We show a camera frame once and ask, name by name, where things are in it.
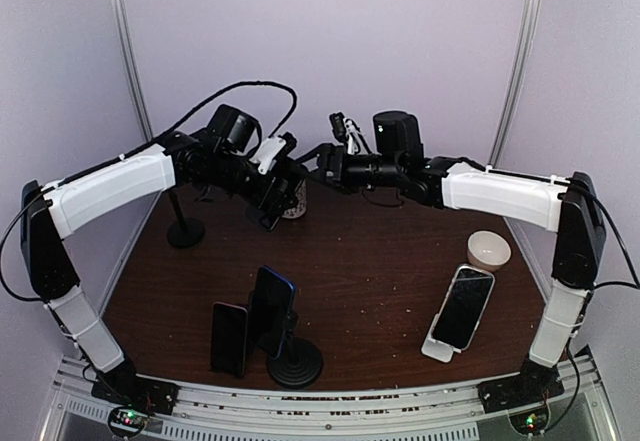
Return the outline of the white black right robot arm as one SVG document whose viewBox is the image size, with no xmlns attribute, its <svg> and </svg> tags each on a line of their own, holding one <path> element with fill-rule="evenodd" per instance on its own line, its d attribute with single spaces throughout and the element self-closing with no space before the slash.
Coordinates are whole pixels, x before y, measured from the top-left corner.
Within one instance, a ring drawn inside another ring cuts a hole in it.
<svg viewBox="0 0 640 441">
<path fill-rule="evenodd" d="M 607 238 L 590 176 L 521 174 L 465 157 L 427 157 L 418 120 L 404 111 L 376 114 L 376 150 L 358 153 L 348 145 L 344 116 L 334 113 L 330 120 L 336 141 L 298 159 L 315 161 L 309 176 L 317 182 L 345 193 L 393 187 L 423 206 L 487 213 L 554 234 L 552 285 L 529 352 L 517 374 L 484 381 L 477 393 L 485 413 L 558 394 L 557 364 L 584 320 Z"/>
</svg>

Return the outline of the right controller circuit board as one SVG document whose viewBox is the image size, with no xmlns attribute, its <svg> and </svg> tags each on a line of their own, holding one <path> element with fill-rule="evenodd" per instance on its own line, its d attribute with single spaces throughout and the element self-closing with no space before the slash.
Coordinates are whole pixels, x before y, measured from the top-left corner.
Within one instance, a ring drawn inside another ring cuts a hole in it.
<svg viewBox="0 0 640 441">
<path fill-rule="evenodd" d="M 544 431 L 550 415 L 542 411 L 525 411 L 509 416 L 511 427 L 520 435 L 535 436 Z"/>
</svg>

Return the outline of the aluminium front rail frame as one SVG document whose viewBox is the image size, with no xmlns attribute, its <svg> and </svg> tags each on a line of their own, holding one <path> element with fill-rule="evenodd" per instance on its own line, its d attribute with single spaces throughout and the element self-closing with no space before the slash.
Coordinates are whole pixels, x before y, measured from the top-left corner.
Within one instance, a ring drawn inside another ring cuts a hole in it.
<svg viewBox="0 0 640 441">
<path fill-rule="evenodd" d="M 171 414 L 139 440 L 524 440 L 516 424 L 548 413 L 543 440 L 618 440 L 604 384 L 589 355 L 559 366 L 563 394 L 488 412 L 476 381 L 365 391 L 273 391 L 181 382 Z"/>
</svg>

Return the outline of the white phone stand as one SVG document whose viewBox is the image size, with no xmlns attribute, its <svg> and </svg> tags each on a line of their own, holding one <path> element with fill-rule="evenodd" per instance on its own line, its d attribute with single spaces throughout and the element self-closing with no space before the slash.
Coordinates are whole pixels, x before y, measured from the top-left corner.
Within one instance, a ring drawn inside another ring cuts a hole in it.
<svg viewBox="0 0 640 441">
<path fill-rule="evenodd" d="M 454 347 L 450 344 L 436 340 L 433 333 L 436 324 L 441 317 L 441 312 L 442 310 L 439 310 L 432 319 L 427 335 L 421 346 L 421 354 L 441 363 L 449 363 L 455 354 L 460 354 L 468 348 L 471 339 L 468 340 L 464 347 Z"/>
</svg>

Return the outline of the controller circuit board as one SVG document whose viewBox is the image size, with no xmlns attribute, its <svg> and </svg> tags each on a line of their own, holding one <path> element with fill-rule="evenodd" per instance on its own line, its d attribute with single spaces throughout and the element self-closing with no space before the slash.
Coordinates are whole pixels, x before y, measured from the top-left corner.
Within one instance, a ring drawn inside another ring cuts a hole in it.
<svg viewBox="0 0 640 441">
<path fill-rule="evenodd" d="M 520 435 L 535 436 L 544 431 L 550 415 L 542 411 L 525 411 L 509 416 L 511 427 Z"/>
<path fill-rule="evenodd" d="M 139 435 L 147 426 L 149 416 L 126 406 L 113 408 L 107 417 L 110 431 L 119 437 Z"/>
</svg>

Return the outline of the white floral mug yellow inside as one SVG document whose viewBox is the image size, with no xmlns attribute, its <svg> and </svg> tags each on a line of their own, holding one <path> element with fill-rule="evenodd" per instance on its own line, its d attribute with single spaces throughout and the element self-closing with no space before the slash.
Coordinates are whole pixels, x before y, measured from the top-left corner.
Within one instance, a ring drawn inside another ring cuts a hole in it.
<svg viewBox="0 0 640 441">
<path fill-rule="evenodd" d="M 287 209 L 282 218 L 286 220 L 296 220 L 304 216 L 307 212 L 307 182 L 302 181 L 295 193 L 296 205 Z"/>
</svg>

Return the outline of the black round-base phone stand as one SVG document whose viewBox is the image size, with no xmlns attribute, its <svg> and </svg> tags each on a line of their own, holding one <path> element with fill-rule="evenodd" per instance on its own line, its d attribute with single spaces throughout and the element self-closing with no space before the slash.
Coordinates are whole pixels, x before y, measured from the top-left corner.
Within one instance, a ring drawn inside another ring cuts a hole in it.
<svg viewBox="0 0 640 441">
<path fill-rule="evenodd" d="M 182 210 L 180 201 L 174 189 L 167 191 L 175 220 L 166 232 L 169 245 L 175 249 L 187 249 L 199 244 L 205 237 L 204 223 L 196 218 L 187 218 Z"/>
</svg>

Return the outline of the white ceramic bowl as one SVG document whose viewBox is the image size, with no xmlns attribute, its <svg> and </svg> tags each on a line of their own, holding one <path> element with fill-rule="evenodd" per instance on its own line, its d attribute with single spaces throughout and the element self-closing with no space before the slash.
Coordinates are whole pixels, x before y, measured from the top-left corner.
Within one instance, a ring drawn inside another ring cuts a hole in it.
<svg viewBox="0 0 640 441">
<path fill-rule="evenodd" d="M 475 267 L 489 272 L 502 268 L 510 259 L 509 243 L 491 231 L 476 231 L 467 240 L 467 259 Z"/>
</svg>

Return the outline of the white-cased smartphone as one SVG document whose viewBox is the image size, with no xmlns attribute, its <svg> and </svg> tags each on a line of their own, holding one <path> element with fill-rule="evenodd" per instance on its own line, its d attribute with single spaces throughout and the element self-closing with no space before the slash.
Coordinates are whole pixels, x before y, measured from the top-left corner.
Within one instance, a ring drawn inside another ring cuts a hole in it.
<svg viewBox="0 0 640 441">
<path fill-rule="evenodd" d="M 432 337 L 455 350 L 468 348 L 493 290 L 492 273 L 469 264 L 456 269 Z"/>
</svg>

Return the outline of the left controller circuit board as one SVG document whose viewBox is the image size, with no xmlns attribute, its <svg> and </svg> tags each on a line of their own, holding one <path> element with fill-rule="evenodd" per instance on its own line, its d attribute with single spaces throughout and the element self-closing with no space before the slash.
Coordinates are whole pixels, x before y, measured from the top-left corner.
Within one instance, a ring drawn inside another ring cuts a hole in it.
<svg viewBox="0 0 640 441">
<path fill-rule="evenodd" d="M 110 431 L 119 437 L 139 435 L 147 426 L 149 416 L 126 406 L 113 408 L 107 417 Z"/>
</svg>

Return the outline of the black front phone stand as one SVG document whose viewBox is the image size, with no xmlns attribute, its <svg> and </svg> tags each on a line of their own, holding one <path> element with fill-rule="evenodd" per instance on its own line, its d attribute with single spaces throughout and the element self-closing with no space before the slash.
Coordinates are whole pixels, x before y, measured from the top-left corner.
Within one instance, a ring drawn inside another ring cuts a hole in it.
<svg viewBox="0 0 640 441">
<path fill-rule="evenodd" d="M 294 330 L 298 315 L 292 311 L 287 315 L 284 342 L 277 358 L 268 358 L 267 372 L 280 387 L 302 390 L 314 384 L 321 376 L 324 359 L 319 348 L 307 339 L 297 337 Z"/>
</svg>

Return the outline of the pink-edged dark smartphone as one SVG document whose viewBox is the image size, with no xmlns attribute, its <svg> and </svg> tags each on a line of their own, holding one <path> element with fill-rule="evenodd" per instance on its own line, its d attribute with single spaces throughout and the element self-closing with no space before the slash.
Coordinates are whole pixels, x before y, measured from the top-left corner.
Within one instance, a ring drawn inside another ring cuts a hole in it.
<svg viewBox="0 0 640 441">
<path fill-rule="evenodd" d="M 216 302 L 212 310 L 210 368 L 237 378 L 244 376 L 248 311 L 244 306 Z"/>
</svg>

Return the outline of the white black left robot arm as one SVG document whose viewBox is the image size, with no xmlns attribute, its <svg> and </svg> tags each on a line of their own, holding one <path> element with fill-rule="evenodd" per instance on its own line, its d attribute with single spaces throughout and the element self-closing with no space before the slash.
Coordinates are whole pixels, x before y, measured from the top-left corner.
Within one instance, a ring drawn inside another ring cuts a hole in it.
<svg viewBox="0 0 640 441">
<path fill-rule="evenodd" d="M 253 135 L 258 144 L 250 148 Z M 125 206 L 186 184 L 242 198 L 248 217 L 270 231 L 296 203 L 301 178 L 290 156 L 296 145 L 289 132 L 261 135 L 253 116 L 222 104 L 192 134 L 172 128 L 131 154 L 65 179 L 24 186 L 21 249 L 31 287 L 108 395 L 133 405 L 144 385 L 85 293 L 66 241 Z"/>
</svg>

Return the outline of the blue smartphone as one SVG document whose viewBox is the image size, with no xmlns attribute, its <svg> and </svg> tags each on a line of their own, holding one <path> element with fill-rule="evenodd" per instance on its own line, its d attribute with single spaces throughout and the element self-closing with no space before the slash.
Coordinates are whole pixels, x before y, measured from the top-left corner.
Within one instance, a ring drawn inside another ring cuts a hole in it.
<svg viewBox="0 0 640 441">
<path fill-rule="evenodd" d="M 295 293 L 290 280 L 268 266 L 259 268 L 250 302 L 248 340 L 271 358 L 281 353 Z"/>
</svg>

